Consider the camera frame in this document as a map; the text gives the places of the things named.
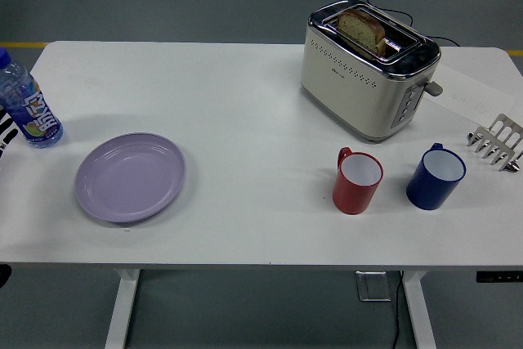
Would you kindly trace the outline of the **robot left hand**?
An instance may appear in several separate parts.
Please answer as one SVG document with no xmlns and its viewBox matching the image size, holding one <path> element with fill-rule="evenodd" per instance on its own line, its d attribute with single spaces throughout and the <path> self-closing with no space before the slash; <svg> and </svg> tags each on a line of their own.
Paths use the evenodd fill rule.
<svg viewBox="0 0 523 349">
<path fill-rule="evenodd" d="M 16 126 L 14 120 L 4 109 L 1 109 L 0 119 L 0 156 L 2 156 L 9 144 L 17 137 L 19 129 Z"/>
</svg>

